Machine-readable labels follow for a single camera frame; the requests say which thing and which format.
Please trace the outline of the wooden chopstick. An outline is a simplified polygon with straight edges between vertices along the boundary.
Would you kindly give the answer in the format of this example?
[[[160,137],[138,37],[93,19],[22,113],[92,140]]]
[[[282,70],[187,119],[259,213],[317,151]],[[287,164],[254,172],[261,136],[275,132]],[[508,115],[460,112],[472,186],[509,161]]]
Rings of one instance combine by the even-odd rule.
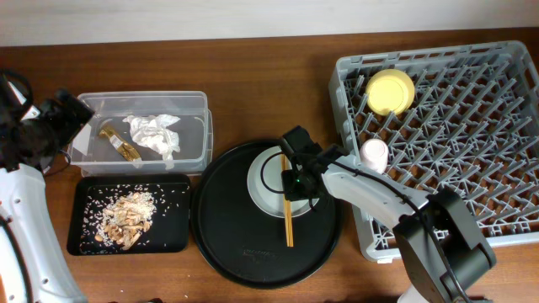
[[[281,170],[282,173],[287,170],[287,159],[284,154],[281,155]],[[286,246],[294,247],[293,230],[292,230],[292,218],[291,218],[291,203],[287,200],[285,194],[283,194],[283,214],[285,218],[285,230],[286,230]]]
[[[287,199],[283,201],[283,211],[286,224],[286,245],[288,247],[294,247],[293,239],[293,226],[292,226],[292,216],[291,216],[291,202]]]

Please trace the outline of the white round plate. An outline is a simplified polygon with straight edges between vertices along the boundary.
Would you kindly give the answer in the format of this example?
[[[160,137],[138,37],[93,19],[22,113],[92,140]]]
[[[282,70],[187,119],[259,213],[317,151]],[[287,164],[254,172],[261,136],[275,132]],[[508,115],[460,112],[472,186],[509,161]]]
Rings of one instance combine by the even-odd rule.
[[[247,177],[248,192],[253,202],[267,215],[284,218],[283,195],[269,191],[262,180],[274,190],[282,191],[282,156],[279,146],[263,150],[253,160]]]

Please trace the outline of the pink cup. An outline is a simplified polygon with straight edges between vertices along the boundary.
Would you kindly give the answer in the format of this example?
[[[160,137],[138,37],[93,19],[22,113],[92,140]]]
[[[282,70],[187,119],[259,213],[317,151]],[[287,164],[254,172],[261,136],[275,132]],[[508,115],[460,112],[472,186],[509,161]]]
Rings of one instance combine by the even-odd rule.
[[[361,162],[377,173],[384,173],[387,168],[389,149],[380,139],[365,141],[360,148]]]

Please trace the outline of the yellow bowl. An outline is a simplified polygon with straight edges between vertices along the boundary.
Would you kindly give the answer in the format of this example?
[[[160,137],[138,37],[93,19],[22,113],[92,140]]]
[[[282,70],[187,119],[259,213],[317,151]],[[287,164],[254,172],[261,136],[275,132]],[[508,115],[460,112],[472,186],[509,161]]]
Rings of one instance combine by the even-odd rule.
[[[367,105],[376,114],[399,115],[414,101],[415,87],[412,78],[397,69],[376,73],[367,83]]]

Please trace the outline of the gold foil wrapper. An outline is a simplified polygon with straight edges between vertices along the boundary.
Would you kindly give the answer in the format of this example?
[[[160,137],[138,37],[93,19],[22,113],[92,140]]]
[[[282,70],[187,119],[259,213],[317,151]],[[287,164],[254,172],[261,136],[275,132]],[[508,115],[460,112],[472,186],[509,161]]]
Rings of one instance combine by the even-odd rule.
[[[112,147],[128,162],[139,162],[139,152],[111,126],[105,125],[99,131],[99,136],[106,138]]]

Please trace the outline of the white napkin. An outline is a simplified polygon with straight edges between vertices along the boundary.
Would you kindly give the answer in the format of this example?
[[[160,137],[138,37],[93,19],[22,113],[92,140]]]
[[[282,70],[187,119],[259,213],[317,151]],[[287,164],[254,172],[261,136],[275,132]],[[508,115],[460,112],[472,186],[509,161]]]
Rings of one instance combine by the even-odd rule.
[[[179,135],[168,128],[180,122],[179,117],[170,114],[129,115],[122,121],[129,124],[131,139],[138,146],[153,150],[164,161],[172,161],[173,153],[180,152]]]

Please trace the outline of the food scraps with rice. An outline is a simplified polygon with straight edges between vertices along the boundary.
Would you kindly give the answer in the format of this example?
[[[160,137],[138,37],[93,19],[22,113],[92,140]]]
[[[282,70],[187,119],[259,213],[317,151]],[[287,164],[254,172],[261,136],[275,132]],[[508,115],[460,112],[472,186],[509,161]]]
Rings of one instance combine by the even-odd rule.
[[[114,197],[98,212],[93,238],[106,247],[116,245],[119,254],[133,248],[157,223],[157,198],[144,189],[132,189]]]

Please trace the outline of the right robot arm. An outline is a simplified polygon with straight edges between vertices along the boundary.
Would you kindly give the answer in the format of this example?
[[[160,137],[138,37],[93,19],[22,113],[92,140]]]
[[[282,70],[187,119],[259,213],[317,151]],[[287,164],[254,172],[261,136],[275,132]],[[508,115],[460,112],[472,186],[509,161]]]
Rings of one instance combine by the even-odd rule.
[[[292,168],[290,199],[333,198],[366,211],[395,236],[412,286],[401,302],[468,302],[467,289],[496,264],[494,250],[459,194],[432,194],[366,167],[340,146],[322,149],[297,126],[280,138]]]

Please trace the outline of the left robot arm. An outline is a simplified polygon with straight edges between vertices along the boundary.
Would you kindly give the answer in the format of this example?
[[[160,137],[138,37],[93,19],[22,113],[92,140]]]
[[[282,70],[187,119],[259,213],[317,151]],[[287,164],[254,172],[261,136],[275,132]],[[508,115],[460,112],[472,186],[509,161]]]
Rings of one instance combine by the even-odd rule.
[[[39,107],[29,81],[1,71],[1,299],[85,302],[63,256],[45,176],[94,111],[65,89]]]

